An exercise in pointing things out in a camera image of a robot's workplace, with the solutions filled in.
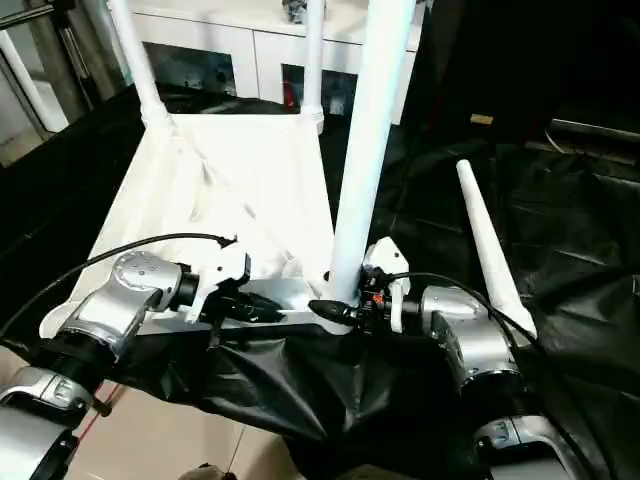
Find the red wire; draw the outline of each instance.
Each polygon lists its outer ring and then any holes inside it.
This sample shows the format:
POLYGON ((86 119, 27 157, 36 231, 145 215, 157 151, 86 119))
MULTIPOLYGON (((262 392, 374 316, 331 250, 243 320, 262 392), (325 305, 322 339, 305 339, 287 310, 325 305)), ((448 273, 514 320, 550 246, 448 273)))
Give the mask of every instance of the red wire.
MULTIPOLYGON (((111 389, 111 392, 107 396, 107 399, 105 400, 104 403, 111 402, 111 400, 113 399, 113 397, 115 397, 116 393, 118 392, 118 390, 120 390, 121 387, 122 387, 122 385, 116 384, 111 389)), ((95 415, 93 416, 93 418, 89 421, 89 424, 87 425, 87 427, 83 430, 83 432, 78 437, 78 445, 80 445, 80 443, 82 442, 84 437, 87 436, 87 434, 89 433, 89 430, 91 430, 91 428, 93 428, 93 424, 96 423, 96 420, 98 419, 99 416, 100 416, 100 414, 98 412, 96 412, 95 415)))

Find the tile floor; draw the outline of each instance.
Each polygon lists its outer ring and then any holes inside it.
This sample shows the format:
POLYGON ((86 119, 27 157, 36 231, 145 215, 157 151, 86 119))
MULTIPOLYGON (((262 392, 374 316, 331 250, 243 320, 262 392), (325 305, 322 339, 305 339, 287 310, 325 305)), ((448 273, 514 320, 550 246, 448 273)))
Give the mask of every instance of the tile floor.
MULTIPOLYGON (((0 385, 21 365, 0 347, 0 385)), ((112 389, 107 383, 98 396, 104 399, 112 389)), ((177 480, 203 463, 232 471, 239 480, 302 478, 276 435, 133 389, 120 392, 111 416, 98 418, 82 440, 67 480, 177 480)))

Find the black plastic sheet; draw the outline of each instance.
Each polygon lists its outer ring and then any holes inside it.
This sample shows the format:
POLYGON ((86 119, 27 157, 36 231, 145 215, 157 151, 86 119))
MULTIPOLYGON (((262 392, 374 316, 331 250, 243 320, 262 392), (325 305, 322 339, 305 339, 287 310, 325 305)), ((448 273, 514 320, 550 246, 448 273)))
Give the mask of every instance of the black plastic sheet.
MULTIPOLYGON (((272 104, 163 89, 174 112, 282 113, 272 104)), ((142 134, 129 91, 15 167, 0 171, 0 287, 8 318, 43 285, 86 258, 142 134)), ((320 137, 332 211, 348 121, 320 137)), ((370 239, 390 235, 414 271, 478 290, 455 161, 469 158, 539 338, 567 375, 613 457, 614 476, 640 477, 640 174, 585 156, 469 139, 438 146, 392 129, 370 239)), ((43 298, 3 342, 25 358, 42 316, 73 281, 43 298)), ((414 281, 413 296, 424 284, 414 281)), ((372 463, 418 478, 478 478, 469 412, 460 409, 438 349, 418 337, 334 337, 316 328, 139 337, 112 378, 162 400, 285 435, 310 480, 372 463)), ((602 478, 602 456, 575 406, 533 354, 527 380, 602 478)))

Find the white pole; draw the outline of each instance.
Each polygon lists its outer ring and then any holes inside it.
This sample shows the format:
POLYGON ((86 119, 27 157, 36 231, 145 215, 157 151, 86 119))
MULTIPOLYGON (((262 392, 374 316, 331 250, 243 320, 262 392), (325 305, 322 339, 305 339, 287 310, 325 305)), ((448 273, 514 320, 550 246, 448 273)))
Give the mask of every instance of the white pole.
POLYGON ((167 109, 160 100, 149 57, 136 32, 127 0, 110 0, 109 5, 122 50, 129 63, 138 97, 140 97, 142 121, 146 125, 165 121, 168 119, 167 109))
POLYGON ((318 134, 324 127, 322 112, 322 43, 324 28, 325 0, 307 1, 307 63, 304 67, 303 115, 311 117, 318 127, 318 134))
POLYGON ((24 94, 29 99, 29 102, 40 118, 44 128, 49 132, 57 132, 60 130, 59 125, 57 125, 55 120, 51 118, 49 109, 44 104, 42 96, 36 88, 36 84, 33 82, 31 75, 29 75, 27 67, 25 67, 22 62, 20 54, 16 50, 16 47, 6 30, 0 31, 0 50, 4 53, 7 63, 11 66, 11 70, 13 70, 13 73, 16 75, 20 86, 24 90, 24 94))
POLYGON ((353 304, 416 0, 371 0, 336 225, 329 295, 353 304))
POLYGON ((491 305, 535 336, 536 326, 520 301, 471 164, 467 160, 460 160, 456 169, 491 305))

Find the white cabinet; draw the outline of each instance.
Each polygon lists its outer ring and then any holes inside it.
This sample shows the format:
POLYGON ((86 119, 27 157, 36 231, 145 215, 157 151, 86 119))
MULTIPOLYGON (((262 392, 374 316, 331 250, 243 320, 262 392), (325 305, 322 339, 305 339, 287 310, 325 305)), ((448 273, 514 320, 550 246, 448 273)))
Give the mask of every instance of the white cabinet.
MULTIPOLYGON (((283 65, 304 66, 305 39, 291 35, 255 32, 256 62, 260 98, 283 103, 283 65)), ((322 67, 332 72, 357 75, 360 68, 362 45, 325 40, 322 67)), ((415 52, 405 52, 402 73, 396 90, 393 122, 400 123, 404 100, 409 88, 415 52)))
POLYGON ((237 95, 259 98, 252 30, 140 14, 134 19, 143 42, 230 55, 237 95))
MULTIPOLYGON (((368 0, 327 0, 325 71, 358 74, 367 5, 368 0)), ((281 0, 132 0, 131 7, 144 42, 230 55, 239 97, 283 103, 283 65, 305 63, 305 27, 287 22, 281 0)), ((416 8, 409 32, 394 123, 402 116, 424 9, 424 3, 416 8)))

